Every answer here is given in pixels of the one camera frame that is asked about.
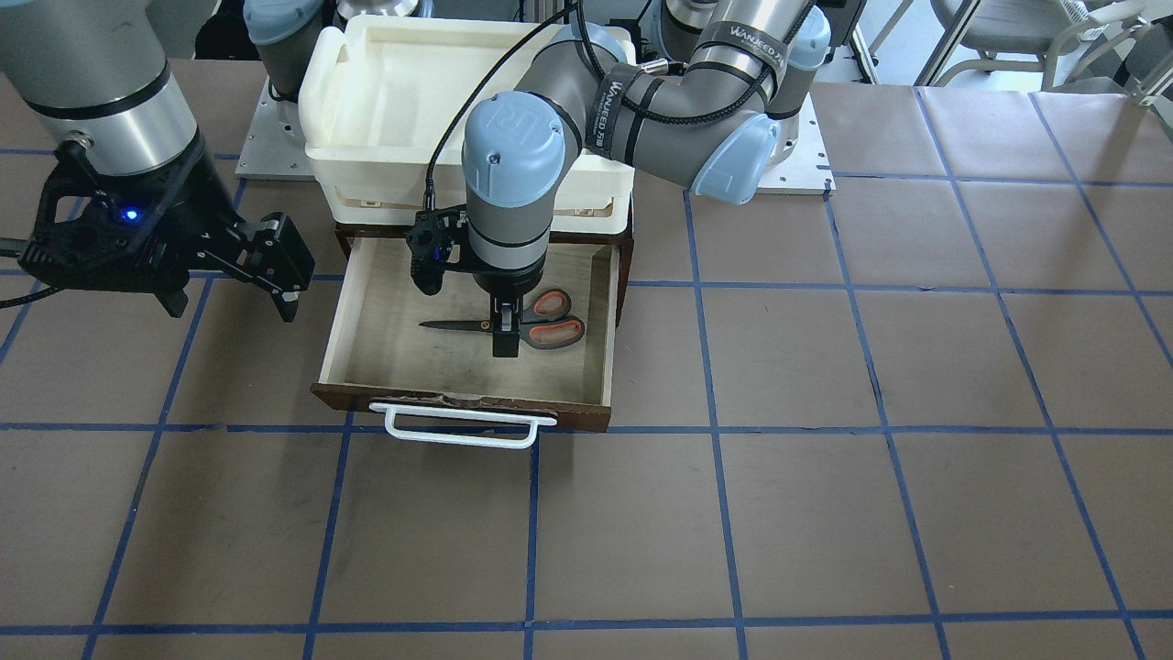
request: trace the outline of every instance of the chair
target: chair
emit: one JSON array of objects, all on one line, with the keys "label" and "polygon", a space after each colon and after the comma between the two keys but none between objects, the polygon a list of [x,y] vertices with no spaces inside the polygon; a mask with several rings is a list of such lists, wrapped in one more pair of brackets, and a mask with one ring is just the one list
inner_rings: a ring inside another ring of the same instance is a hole
[{"label": "chair", "polygon": [[[1134,43],[1114,77],[1080,77],[1087,67],[1126,40]],[[1080,57],[1067,82],[1044,91],[1076,94],[1127,94],[1139,106],[1148,106],[1173,83],[1173,16],[1151,23],[1137,19],[1118,35]]]},{"label": "chair", "polygon": [[[931,0],[942,26],[949,26],[962,0]],[[963,70],[1040,72],[1043,89],[1055,87],[1059,57],[1079,46],[1079,34],[1111,23],[1130,21],[1145,9],[1146,0],[1123,0],[1087,13],[1085,20],[1069,14],[1063,0],[984,0],[961,45],[977,50],[978,59],[958,62],[936,81],[943,87]],[[1033,55],[1037,61],[998,60],[999,53]]]}]

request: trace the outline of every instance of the blue tape grid line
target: blue tape grid line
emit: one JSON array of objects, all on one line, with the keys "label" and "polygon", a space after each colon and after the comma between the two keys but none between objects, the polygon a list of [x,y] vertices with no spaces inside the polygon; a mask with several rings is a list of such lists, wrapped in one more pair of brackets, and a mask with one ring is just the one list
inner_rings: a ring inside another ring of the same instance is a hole
[{"label": "blue tape grid line", "polygon": [[737,633],[739,660],[748,660],[750,648],[745,639],[741,611],[741,580],[737,572],[737,553],[733,547],[733,528],[730,522],[728,491],[725,488],[725,462],[721,453],[720,426],[717,421],[717,394],[713,389],[713,365],[708,351],[708,324],[705,320],[705,295],[700,286],[700,257],[697,250],[697,231],[692,222],[692,198],[687,190],[684,196],[684,218],[689,230],[689,258],[692,266],[693,295],[697,304],[697,326],[700,332],[700,363],[705,372],[705,399],[708,404],[708,435],[713,445],[713,470],[717,476],[717,504],[721,513],[721,535],[725,540],[725,564],[730,576],[730,600],[733,604],[733,621]]},{"label": "blue tape grid line", "polygon": [[[69,219],[76,218],[77,213],[81,212],[81,203],[82,203],[82,198],[81,197],[79,197],[74,202],[73,207],[69,209]],[[40,287],[41,287],[41,283],[34,280],[33,281],[33,287],[29,288],[28,292],[29,293],[35,293],[38,290],[40,290]],[[4,366],[4,360],[8,356],[8,352],[12,349],[12,346],[16,342],[16,335],[20,333],[21,325],[25,324],[25,318],[28,317],[28,311],[29,311],[30,306],[32,305],[29,305],[29,304],[22,305],[21,309],[16,313],[16,319],[13,320],[13,322],[12,322],[12,327],[8,328],[8,335],[5,338],[4,345],[0,345],[0,367]]]},{"label": "blue tape grid line", "polygon": [[[1173,610],[1133,610],[1133,620],[1173,620]],[[819,626],[915,626],[933,624],[984,624],[1012,621],[1114,621],[1116,610],[1056,610],[1035,612],[955,612],[931,614],[863,614],[842,617],[758,617],[740,620],[746,628],[804,628]],[[631,619],[631,620],[556,620],[556,621],[404,621],[347,624],[158,624],[158,625],[66,625],[66,626],[0,626],[0,637],[59,637],[59,635],[171,635],[171,634],[317,634],[339,633],[476,633],[544,631],[626,631],[626,630],[684,630],[733,628],[738,621],[723,619]]]},{"label": "blue tape grid line", "polygon": [[937,594],[933,588],[933,576],[929,572],[929,560],[924,554],[924,544],[921,540],[920,526],[916,524],[916,511],[913,508],[913,498],[908,492],[908,481],[904,478],[904,469],[900,462],[900,451],[896,448],[896,440],[893,436],[891,427],[888,422],[888,410],[883,403],[883,393],[880,389],[880,376],[876,373],[875,361],[872,358],[872,346],[863,327],[863,315],[860,313],[860,304],[855,295],[855,287],[852,285],[852,273],[847,267],[847,256],[843,252],[843,241],[839,234],[839,225],[835,223],[835,209],[830,204],[830,191],[823,192],[822,205],[827,212],[827,222],[830,225],[830,236],[835,243],[835,253],[839,257],[839,267],[843,274],[843,283],[847,287],[847,299],[852,306],[852,315],[855,319],[855,332],[860,339],[860,348],[863,352],[863,362],[868,368],[868,380],[872,382],[872,395],[875,399],[876,413],[880,416],[884,443],[888,445],[888,457],[891,461],[893,472],[896,477],[896,487],[900,490],[901,504],[904,508],[904,517],[908,520],[908,530],[913,540],[913,550],[916,552],[916,563],[921,570],[921,580],[924,583],[924,597],[929,604],[929,613],[933,617],[933,628],[937,634],[937,645],[941,648],[941,658],[950,660],[949,640],[945,637],[945,627],[941,620],[941,607],[937,604]]},{"label": "blue tape grid line", "polygon": [[[0,431],[88,431],[88,433],[141,433],[154,431],[156,424],[101,424],[101,423],[59,423],[59,422],[0,422]],[[509,434],[517,430],[516,427],[405,427],[409,431],[438,431],[441,434],[455,433],[496,433]],[[345,424],[294,424],[294,426],[221,426],[221,424],[164,424],[163,431],[167,434],[194,434],[199,431],[224,430],[229,434],[341,434],[346,431]],[[717,427],[717,433],[723,436],[733,435],[785,435],[785,436],[866,436],[882,435],[884,427]],[[998,435],[998,436],[1130,436],[1130,437],[1173,437],[1173,429],[1127,429],[1127,428],[1077,428],[1077,427],[968,427],[968,426],[890,426],[887,427],[895,435],[914,434],[969,434],[969,435]],[[382,427],[353,427],[352,434],[382,435],[386,430]],[[558,429],[560,435],[596,435],[594,431],[575,431],[572,429]],[[708,435],[713,433],[712,427],[611,427],[608,430],[611,435]]]},{"label": "blue tape grid line", "polygon": [[[171,404],[175,402],[175,394],[179,389],[179,380],[183,376],[183,368],[187,365],[188,356],[191,354],[191,346],[196,341],[196,329],[199,326],[199,319],[203,317],[204,307],[208,305],[208,297],[211,293],[212,283],[204,281],[203,291],[199,293],[199,302],[196,305],[196,311],[191,315],[191,324],[188,327],[188,336],[183,342],[183,351],[179,353],[179,360],[175,366],[175,373],[171,376],[171,383],[167,389],[167,399],[163,401],[163,410],[158,414],[158,423],[155,428],[155,435],[151,438],[150,448],[147,450],[147,457],[143,461],[142,470],[138,474],[138,483],[135,485],[134,496],[130,498],[130,510],[127,512],[126,523],[122,525],[122,535],[118,538],[117,550],[114,552],[114,562],[110,564],[110,571],[106,579],[106,587],[102,590],[102,598],[97,604],[97,612],[94,614],[94,627],[100,628],[106,620],[106,612],[110,606],[110,597],[114,596],[114,585],[118,580],[118,571],[122,569],[122,560],[127,553],[127,546],[130,543],[130,532],[134,530],[135,520],[138,517],[138,503],[142,501],[143,490],[147,487],[147,477],[150,472],[151,464],[155,462],[155,456],[158,454],[160,443],[163,440],[163,433],[167,427],[167,416],[171,411]],[[94,656],[94,646],[97,644],[97,633],[90,633],[86,640],[86,649],[82,653],[82,660],[89,660]]]},{"label": "blue tape grid line", "polygon": [[[950,168],[949,159],[945,157],[944,149],[941,145],[941,140],[937,135],[936,127],[933,124],[933,120],[929,117],[928,108],[924,104],[924,98],[922,96],[921,90],[914,89],[914,96],[916,97],[916,103],[921,109],[922,116],[924,117],[924,123],[928,127],[929,136],[931,137],[933,144],[937,150],[937,155],[941,158],[941,163],[942,165],[944,165],[945,171],[950,176],[952,176],[952,169]],[[1045,118],[1043,118],[1043,114],[1039,110],[1038,104],[1036,103],[1033,96],[1031,96],[1031,103],[1035,104],[1035,109],[1038,113],[1039,118],[1043,120],[1043,125],[1047,129],[1047,134],[1051,136],[1051,141],[1055,144],[1055,148],[1059,151],[1060,157],[1064,158],[1064,162],[1067,164],[1070,170],[1070,163],[1066,161],[1066,155],[1063,154],[1063,149],[1059,145],[1059,142],[1055,138],[1055,134],[1051,132],[1050,127],[1046,124]],[[985,247],[983,246],[981,237],[977,233],[977,226],[974,224],[974,218],[969,212],[969,206],[965,204],[965,199],[961,193],[961,186],[957,184],[957,181],[952,181],[951,185],[954,195],[957,198],[957,204],[961,206],[962,216],[965,219],[965,224],[969,227],[970,234],[972,236],[974,244],[977,247],[978,256],[981,257],[982,260],[982,266],[985,268],[985,273],[990,279],[990,286],[997,290],[998,288],[997,277],[994,273],[994,267],[990,264],[990,259],[985,253]],[[1087,209],[1091,211],[1090,202],[1087,203]],[[1103,231],[1101,236],[1104,237],[1105,240],[1107,239],[1107,234],[1104,233]],[[1121,273],[1124,273],[1124,264],[1119,261],[1119,259],[1117,260],[1117,264],[1119,265]],[[1132,288],[1131,279],[1127,279],[1126,273],[1125,278],[1130,285],[1130,288]],[[1039,413],[1042,413],[1043,415],[1043,422],[1046,426],[1046,428],[1052,431],[1051,443],[1055,447],[1056,456],[1059,460],[1059,464],[1063,468],[1064,476],[1067,479],[1067,485],[1071,489],[1071,495],[1072,498],[1074,499],[1076,508],[1079,510],[1079,515],[1083,518],[1084,528],[1087,531],[1087,537],[1092,543],[1093,550],[1096,551],[1096,557],[1099,560],[1100,569],[1104,572],[1104,578],[1107,581],[1108,590],[1112,592],[1112,599],[1116,601],[1117,610],[1119,612],[1119,618],[1123,619],[1124,621],[1125,630],[1128,633],[1128,639],[1132,641],[1132,647],[1137,654],[1138,660],[1145,660],[1145,652],[1140,646],[1140,638],[1137,635],[1137,630],[1133,626],[1132,619],[1128,615],[1127,606],[1125,605],[1124,597],[1120,593],[1120,587],[1117,584],[1116,577],[1112,573],[1112,567],[1108,564],[1107,556],[1104,552],[1104,546],[1100,544],[1099,535],[1096,532],[1096,526],[1092,524],[1092,519],[1087,512],[1087,508],[1084,503],[1083,495],[1079,491],[1079,485],[1076,483],[1074,472],[1072,472],[1071,467],[1067,463],[1067,457],[1066,454],[1064,453],[1063,443],[1059,440],[1059,435],[1055,433],[1055,423],[1051,420],[1051,414],[1047,410],[1046,402],[1043,399],[1043,392],[1038,386],[1037,379],[1035,377],[1035,370],[1031,367],[1030,360],[1026,355],[1026,349],[1023,346],[1022,338],[1018,334],[1018,328],[1016,327],[1015,321],[1010,315],[1010,307],[1006,305],[1006,301],[1001,291],[996,291],[994,295],[998,301],[998,307],[1002,309],[1002,315],[1006,322],[1006,329],[1010,333],[1010,339],[1011,341],[1013,341],[1015,351],[1018,353],[1018,359],[1022,362],[1024,372],[1026,373],[1026,379],[1030,382],[1031,392],[1035,395],[1035,401],[1038,404]]]},{"label": "blue tape grid line", "polygon": [[538,474],[542,467],[541,445],[542,438],[540,435],[534,441],[529,454],[529,523],[526,533],[526,631],[522,642],[523,660],[534,660],[534,618],[537,608]]},{"label": "blue tape grid line", "polygon": [[[628,286],[689,288],[693,281],[682,279],[632,279]],[[846,291],[847,285],[829,281],[701,281],[703,288],[782,288],[814,291]],[[1030,286],[913,286],[908,284],[852,284],[856,291],[888,291],[899,293],[1024,293],[1032,295],[1134,295],[1124,288],[1037,288]],[[1173,291],[1138,291],[1141,295],[1173,297]]]},{"label": "blue tape grid line", "polygon": [[[1055,140],[1053,132],[1051,132],[1050,127],[1047,131],[1051,134],[1052,141]],[[50,151],[41,150],[21,150],[21,149],[0,149],[0,154],[34,154],[34,155],[50,155]],[[216,154],[219,159],[233,159],[237,156],[232,154]],[[1003,183],[1038,183],[1038,184],[1072,184],[1067,181],[1033,181],[1033,179],[997,179],[997,178],[977,178],[977,177],[935,177],[935,176],[922,176],[922,175],[867,175],[859,172],[836,172],[840,176],[847,177],[874,177],[874,178],[924,178],[924,179],[940,179],[952,182],[956,188],[957,181],[984,181],[984,182],[1003,182]],[[1173,184],[1165,183],[1121,183],[1121,182],[1080,182],[1074,178],[1072,171],[1073,182],[1080,188],[1080,192],[1084,195],[1085,203],[1089,203],[1089,210],[1091,209],[1090,202],[1087,202],[1086,193],[1083,189],[1084,185],[1113,185],[1113,186],[1150,186],[1150,188],[1173,188]],[[244,193],[246,186],[246,181],[242,179],[236,192],[235,203],[239,204],[239,200]],[[1118,590],[1114,586],[1114,580],[1111,579],[1110,570],[1107,569],[1106,557],[1103,554],[1101,547],[1099,547],[1098,538],[1094,537],[1094,529],[1091,526],[1091,520],[1087,515],[1086,508],[1083,504],[1083,499],[1078,494],[1078,489],[1074,484],[1073,475],[1070,467],[1066,463],[1066,458],[1063,455],[1062,443],[1059,443],[1058,435],[1134,435],[1134,436],[1173,436],[1173,429],[1059,429],[1050,424],[1045,429],[1037,428],[978,428],[978,427],[889,427],[886,421],[883,421],[884,427],[880,428],[828,428],[828,429],[795,429],[795,428],[745,428],[745,427],[719,427],[716,420],[716,402],[713,399],[712,379],[711,379],[711,367],[707,361],[707,334],[705,332],[704,324],[704,309],[703,309],[703,295],[701,288],[704,287],[805,287],[805,288],[823,288],[823,290],[845,290],[848,291],[849,297],[853,299],[854,307],[854,291],[867,290],[867,291],[941,291],[941,292],[972,292],[972,293],[995,293],[999,297],[1002,292],[1026,292],[1026,293],[1040,293],[1040,294],[1130,294],[1137,298],[1138,302],[1144,309],[1144,302],[1140,295],[1173,295],[1173,291],[1138,291],[1132,284],[1131,278],[1127,277],[1125,272],[1126,281],[1130,285],[1128,291],[1100,291],[1100,290],[1043,290],[1043,288],[1001,288],[992,283],[991,287],[937,287],[931,290],[924,290],[915,286],[876,286],[876,285],[852,285],[850,283],[846,285],[840,284],[802,284],[802,283],[758,283],[758,281],[701,281],[699,278],[699,266],[697,264],[697,251],[696,251],[696,237],[692,231],[692,216],[691,216],[691,204],[689,199],[685,198],[686,215],[689,219],[690,230],[690,247],[693,265],[693,280],[692,281],[633,281],[632,285],[644,285],[644,286],[679,286],[686,287],[692,286],[696,290],[697,302],[698,302],[698,322],[701,332],[701,351],[705,354],[705,367],[706,367],[706,387],[710,402],[710,414],[711,414],[711,426],[708,428],[685,428],[685,427],[631,427],[631,428],[613,428],[611,433],[615,434],[657,434],[657,433],[691,433],[691,434],[710,434],[713,436],[714,441],[714,461],[718,470],[719,491],[721,498],[723,509],[723,528],[726,535],[726,549],[727,558],[731,566],[731,596],[734,598],[734,607],[737,610],[735,617],[732,619],[696,619],[696,620],[635,620],[635,621],[535,621],[533,611],[533,598],[534,598],[534,577],[535,577],[535,565],[536,565],[536,490],[537,490],[537,451],[535,448],[531,468],[531,509],[530,509],[530,544],[528,549],[528,569],[527,569],[527,613],[524,621],[502,621],[502,622],[402,622],[402,624],[319,624],[317,622],[317,617],[320,615],[320,600],[321,600],[321,588],[325,585],[325,573],[328,569],[328,553],[332,546],[332,533],[333,525],[337,524],[337,505],[340,497],[340,488],[344,478],[345,470],[345,453],[346,443],[348,442],[350,433],[381,433],[381,428],[358,428],[352,427],[352,417],[348,416],[347,423],[339,427],[331,426],[318,426],[318,427],[229,427],[226,430],[229,433],[338,433],[343,431],[347,434],[346,440],[344,440],[344,445],[340,449],[339,457],[339,470],[335,477],[335,491],[331,504],[331,520],[327,522],[327,533],[326,540],[324,542],[324,551],[321,564],[319,566],[319,581],[316,588],[313,614],[311,617],[310,624],[290,624],[290,625],[258,625],[258,626],[233,626],[233,625],[162,625],[162,626],[120,626],[120,625],[104,625],[101,622],[99,617],[95,617],[95,624],[90,626],[0,626],[0,635],[15,635],[15,634],[87,634],[90,637],[87,640],[86,658],[89,658],[93,653],[93,640],[96,635],[118,635],[118,634],[262,634],[262,633],[294,633],[294,634],[306,634],[307,635],[307,655],[312,654],[312,635],[316,634],[330,634],[330,633],[354,633],[354,632],[494,632],[494,631],[524,631],[527,634],[527,653],[531,654],[531,635],[534,631],[555,631],[555,630],[640,630],[640,628],[696,628],[696,627],[733,627],[738,630],[739,633],[739,652],[741,656],[745,658],[745,646],[744,646],[744,630],[746,627],[784,627],[784,626],[830,626],[830,625],[901,625],[901,624],[934,624],[940,627],[942,622],[971,622],[971,621],[1036,621],[1036,620],[1098,620],[1098,619],[1123,619],[1128,627],[1130,635],[1133,639],[1134,647],[1138,652],[1139,658],[1144,658],[1143,651],[1139,648],[1139,642],[1135,638],[1134,630],[1132,628],[1131,620],[1135,619],[1173,619],[1173,610],[1148,610],[1148,611],[1130,611],[1124,607],[1123,600],[1118,599],[1119,607],[1116,611],[1056,611],[1056,612],[995,612],[995,613],[954,613],[954,614],[927,614],[927,615],[890,615],[890,617],[823,617],[823,618],[755,618],[745,619],[740,613],[740,603],[738,597],[738,584],[735,578],[735,559],[732,554],[732,537],[728,525],[728,513],[727,513],[727,501],[725,499],[725,488],[724,488],[724,475],[721,474],[720,465],[720,448],[719,448],[719,435],[720,434],[884,434],[888,437],[888,442],[891,443],[891,434],[930,434],[930,433],[977,433],[977,434],[1024,434],[1024,435],[1049,435],[1056,444],[1056,450],[1059,453],[1060,462],[1063,463],[1065,474],[1069,478],[1069,484],[1073,490],[1073,495],[1077,498],[1077,504],[1080,509],[1080,513],[1085,519],[1085,525],[1089,528],[1090,535],[1093,536],[1093,544],[1097,546],[1097,554],[1101,559],[1101,565],[1104,566],[1108,580],[1113,587],[1113,596],[1118,596]],[[828,213],[833,212],[828,203]],[[1118,265],[1124,272],[1123,261],[1119,260],[1118,253],[1111,245],[1111,241],[1103,230],[1099,219],[1096,217],[1097,225],[1101,231],[1101,236],[1106,241],[1108,241],[1110,250],[1112,250],[1113,257],[1117,259]],[[834,223],[833,216],[829,217],[830,222]],[[838,243],[838,232],[835,233]],[[840,258],[842,258],[841,245],[836,245],[840,250]],[[22,274],[19,270],[0,270],[0,274]],[[206,302],[206,297],[210,290],[210,284],[212,279],[225,278],[223,273],[197,273],[196,277],[204,277],[208,279],[204,285],[203,293],[201,295],[201,304],[197,307],[197,314],[192,319],[191,327],[189,328],[188,342],[184,346],[184,352],[181,355],[181,362],[177,366],[176,373],[172,377],[172,385],[169,389],[168,403],[164,406],[164,410],[161,414],[161,421],[158,424],[0,424],[0,430],[8,429],[36,429],[36,430],[86,430],[86,431],[121,431],[121,430],[137,430],[137,431],[150,431],[156,433],[156,438],[152,442],[151,449],[148,453],[148,460],[144,463],[143,472],[141,474],[138,488],[136,489],[134,502],[137,503],[138,497],[142,492],[142,487],[145,482],[145,476],[149,470],[149,463],[154,458],[154,453],[157,450],[158,437],[162,433],[185,433],[185,431],[199,431],[215,429],[215,426],[169,426],[165,424],[165,415],[169,411],[170,402],[174,400],[175,389],[178,385],[178,379],[182,375],[183,365],[187,360],[187,354],[190,351],[191,341],[198,325],[199,317],[202,315],[203,307]],[[319,275],[316,279],[333,280],[340,279],[341,275]],[[5,345],[0,347],[0,362],[2,362],[4,355],[7,353],[13,340],[15,339],[16,329],[20,322],[23,320],[25,314],[28,312],[28,306],[23,307],[18,317],[16,322],[14,322]],[[861,341],[866,342],[866,335],[863,334],[862,322],[859,320],[857,307],[853,308],[856,314],[857,327],[861,334]],[[1010,322],[1012,333],[1016,335],[1012,328],[1012,321],[1009,319],[1009,313],[1006,313],[1008,322]],[[1151,327],[1154,329],[1155,326],[1152,324],[1151,315],[1145,311],[1146,320],[1150,321]],[[1164,345],[1160,335],[1157,334],[1158,341],[1161,342],[1161,347],[1168,358],[1168,348]],[[1019,356],[1024,361],[1024,366],[1029,365],[1025,362],[1025,353],[1021,349],[1021,342],[1017,341]],[[1036,389],[1037,397],[1040,400],[1040,394],[1037,390],[1037,383],[1033,381],[1033,375],[1030,375],[1032,388]],[[876,395],[880,396],[877,386]],[[882,406],[882,401],[877,400],[877,404]],[[891,451],[895,451],[893,444],[889,445]],[[131,515],[134,513],[134,508],[131,509]],[[128,526],[124,528],[123,538],[120,542],[118,552],[116,554],[116,564],[121,562],[121,556],[126,551],[126,542],[129,538],[130,525],[133,520],[128,517]],[[108,607],[109,596],[113,593],[114,581],[116,580],[116,566],[111,567],[111,574],[108,579],[107,590],[103,592],[103,600],[101,608]]]},{"label": "blue tape grid line", "polygon": [[1074,178],[1010,178],[999,176],[955,176],[952,173],[876,173],[868,171],[834,171],[835,176],[842,178],[883,178],[904,181],[961,181],[963,183],[1013,183],[1018,185],[1071,185],[1079,183],[1083,185],[1096,185],[1101,188],[1173,188],[1173,182],[1159,181],[1082,181]]},{"label": "blue tape grid line", "polygon": [[1124,266],[1124,259],[1120,258],[1120,252],[1117,251],[1116,245],[1112,244],[1112,237],[1108,236],[1107,229],[1104,227],[1104,223],[1100,222],[1099,213],[1092,205],[1091,197],[1087,196],[1087,190],[1084,184],[1079,181],[1079,176],[1076,173],[1076,168],[1072,166],[1071,159],[1067,158],[1067,154],[1063,150],[1063,144],[1059,143],[1058,137],[1055,135],[1055,130],[1051,124],[1046,121],[1046,116],[1043,114],[1043,109],[1038,106],[1038,100],[1035,95],[1030,95],[1031,106],[1035,107],[1035,113],[1038,115],[1039,121],[1043,122],[1043,128],[1046,129],[1047,137],[1051,138],[1051,143],[1055,144],[1055,149],[1059,152],[1059,158],[1063,159],[1063,166],[1067,169],[1067,173],[1071,176],[1071,181],[1074,183],[1076,189],[1079,191],[1079,196],[1084,200],[1084,205],[1087,207],[1087,212],[1092,216],[1092,222],[1096,223],[1096,230],[1099,231],[1100,237],[1104,239],[1104,244],[1107,245],[1107,251],[1112,254],[1112,260],[1116,261],[1116,266],[1120,270],[1120,274],[1124,277],[1124,283],[1127,284],[1128,291],[1132,292],[1133,298],[1137,300],[1137,305],[1140,307],[1140,313],[1145,317],[1145,321],[1148,322],[1148,328],[1152,329],[1153,336],[1157,339],[1157,345],[1161,348],[1161,353],[1165,354],[1166,362],[1169,367],[1173,367],[1173,354],[1169,353],[1168,345],[1161,338],[1160,329],[1157,328],[1157,322],[1153,321],[1153,317],[1148,313],[1148,307],[1145,305],[1144,298],[1140,297],[1140,292],[1137,290],[1137,285],[1133,283],[1132,275],[1128,274],[1128,270]]},{"label": "blue tape grid line", "polygon": [[321,600],[326,594],[326,578],[330,572],[330,557],[334,549],[334,531],[338,529],[338,509],[343,502],[343,484],[346,479],[346,462],[351,451],[351,429],[354,426],[354,413],[346,414],[343,429],[343,442],[338,448],[338,468],[334,471],[334,489],[330,497],[330,515],[326,518],[326,535],[321,544],[321,559],[318,563],[318,580],[313,587],[313,604],[310,606],[310,624],[305,633],[303,660],[312,660],[313,646],[317,641],[318,621],[321,619]]}]

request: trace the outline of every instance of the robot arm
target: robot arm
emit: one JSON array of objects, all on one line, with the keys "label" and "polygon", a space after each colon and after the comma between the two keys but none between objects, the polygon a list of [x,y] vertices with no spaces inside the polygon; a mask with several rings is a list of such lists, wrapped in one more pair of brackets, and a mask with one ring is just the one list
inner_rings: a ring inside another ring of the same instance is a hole
[{"label": "robot arm", "polygon": [[[154,293],[175,317],[189,270],[222,270],[293,319],[313,257],[284,213],[236,213],[138,0],[0,0],[0,69],[59,161],[30,238],[0,253],[52,286]],[[67,197],[87,203],[59,220]]]},{"label": "robot arm", "polygon": [[[579,21],[535,56],[513,91],[469,114],[467,207],[421,212],[408,244],[426,293],[440,290],[445,270],[476,275],[490,294],[494,356],[517,355],[515,315],[541,279],[555,192],[583,148],[738,204],[753,197],[767,163],[786,156],[777,120],[796,116],[814,75],[787,60],[812,60],[800,54],[809,50],[822,61],[826,18],[812,0],[706,5],[716,7],[679,84],[624,63],[613,38]],[[456,264],[447,260],[453,243]]]}]

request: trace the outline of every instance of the white plastic bin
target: white plastic bin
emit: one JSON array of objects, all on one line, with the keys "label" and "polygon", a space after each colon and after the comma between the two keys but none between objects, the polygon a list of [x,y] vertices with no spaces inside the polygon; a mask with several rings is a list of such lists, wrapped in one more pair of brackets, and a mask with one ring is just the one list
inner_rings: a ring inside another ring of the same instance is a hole
[{"label": "white plastic bin", "polygon": [[[481,97],[511,89],[561,26],[515,54]],[[306,155],[334,219],[411,224],[436,142],[493,63],[530,23],[362,15],[346,32],[323,30],[299,94]],[[629,61],[635,49],[626,33]],[[440,206],[465,202],[460,150],[465,121],[440,154]],[[619,233],[626,227],[635,170],[583,154],[555,200],[555,231]]]}]

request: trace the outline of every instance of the metal base plate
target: metal base plate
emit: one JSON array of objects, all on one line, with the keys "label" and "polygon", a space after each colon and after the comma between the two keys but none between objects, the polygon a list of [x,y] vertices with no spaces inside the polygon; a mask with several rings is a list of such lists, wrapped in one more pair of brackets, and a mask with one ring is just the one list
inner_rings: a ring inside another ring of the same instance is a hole
[{"label": "metal base plate", "polygon": [[297,103],[274,101],[269,95],[269,79],[260,89],[249,136],[240,147],[236,175],[240,178],[313,181]]},{"label": "metal base plate", "polygon": [[822,130],[807,95],[799,111],[800,130],[794,150],[785,161],[769,166],[758,183],[759,195],[822,195],[835,189],[830,161],[822,143]]}]

